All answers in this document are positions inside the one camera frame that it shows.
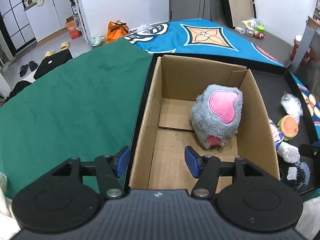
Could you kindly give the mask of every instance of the yellow slipper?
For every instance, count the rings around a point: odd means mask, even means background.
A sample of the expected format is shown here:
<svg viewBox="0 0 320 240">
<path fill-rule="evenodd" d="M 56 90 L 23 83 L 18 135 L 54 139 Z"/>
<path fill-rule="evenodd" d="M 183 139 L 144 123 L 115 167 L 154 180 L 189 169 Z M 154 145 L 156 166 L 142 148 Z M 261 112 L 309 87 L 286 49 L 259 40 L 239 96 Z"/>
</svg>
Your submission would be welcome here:
<svg viewBox="0 0 320 240">
<path fill-rule="evenodd" d="M 61 43 L 60 50 L 63 51 L 63 50 L 69 49 L 69 46 L 70 46 L 70 41 L 63 42 Z"/>
<path fill-rule="evenodd" d="M 50 56 L 52 56 L 54 53 L 55 53 L 55 50 L 54 50 L 54 49 L 53 49 L 53 50 L 50 50 L 50 51 L 47 51 L 47 52 L 45 53 L 44 58 L 50 57 Z"/>
</svg>

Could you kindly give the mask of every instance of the pink patch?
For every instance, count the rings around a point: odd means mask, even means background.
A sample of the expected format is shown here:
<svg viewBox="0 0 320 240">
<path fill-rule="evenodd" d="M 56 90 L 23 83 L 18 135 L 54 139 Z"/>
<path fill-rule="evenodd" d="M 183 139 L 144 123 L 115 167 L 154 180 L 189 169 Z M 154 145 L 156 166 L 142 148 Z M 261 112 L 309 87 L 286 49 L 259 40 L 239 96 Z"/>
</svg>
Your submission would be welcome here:
<svg viewBox="0 0 320 240">
<path fill-rule="evenodd" d="M 231 123 L 236 116 L 233 103 L 237 98 L 233 91 L 217 90 L 209 99 L 209 107 L 224 123 Z"/>
<path fill-rule="evenodd" d="M 209 144 L 210 146 L 218 145 L 219 143 L 220 143 L 220 139 L 219 139 L 219 138 L 217 138 L 217 137 L 215 137 L 215 136 L 212 136 L 212 135 L 210 135 L 210 136 L 208 137 L 208 144 Z"/>
</svg>

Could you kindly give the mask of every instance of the green lid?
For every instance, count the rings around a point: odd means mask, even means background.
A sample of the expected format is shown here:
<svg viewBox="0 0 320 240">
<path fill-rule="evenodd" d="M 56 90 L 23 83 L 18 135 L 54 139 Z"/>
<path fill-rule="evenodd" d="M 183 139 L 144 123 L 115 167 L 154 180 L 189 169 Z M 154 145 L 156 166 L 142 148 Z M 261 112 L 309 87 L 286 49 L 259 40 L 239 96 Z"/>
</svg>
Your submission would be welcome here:
<svg viewBox="0 0 320 240">
<path fill-rule="evenodd" d="M 258 25 L 257 28 L 256 28 L 256 30 L 257 30 L 258 32 L 260 32 L 260 33 L 264 33 L 265 28 L 264 28 L 262 25 Z"/>
</svg>

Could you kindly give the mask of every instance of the green tablecloth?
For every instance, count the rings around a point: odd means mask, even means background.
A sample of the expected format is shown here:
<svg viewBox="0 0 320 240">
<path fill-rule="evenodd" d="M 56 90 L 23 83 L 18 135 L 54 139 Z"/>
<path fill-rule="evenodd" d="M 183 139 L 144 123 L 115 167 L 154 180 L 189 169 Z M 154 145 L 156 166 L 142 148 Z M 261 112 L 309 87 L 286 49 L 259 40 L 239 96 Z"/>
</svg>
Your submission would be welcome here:
<svg viewBox="0 0 320 240">
<path fill-rule="evenodd" d="M 6 195 L 71 156 L 93 161 L 130 146 L 150 62 L 121 38 L 57 67 L 0 108 Z M 94 187 L 95 178 L 86 184 Z"/>
</svg>

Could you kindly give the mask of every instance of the orange bag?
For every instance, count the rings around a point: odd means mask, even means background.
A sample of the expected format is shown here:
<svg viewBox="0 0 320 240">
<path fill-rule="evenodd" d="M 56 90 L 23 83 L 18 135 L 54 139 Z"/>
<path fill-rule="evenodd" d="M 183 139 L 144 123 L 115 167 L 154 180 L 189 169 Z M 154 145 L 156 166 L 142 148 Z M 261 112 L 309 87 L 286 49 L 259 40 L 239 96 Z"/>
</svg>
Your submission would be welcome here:
<svg viewBox="0 0 320 240">
<path fill-rule="evenodd" d="M 108 25 L 108 34 L 107 41 L 108 43 L 116 41 L 117 39 L 123 37 L 129 32 L 129 27 L 126 23 L 117 21 L 117 22 L 109 22 Z"/>
</svg>

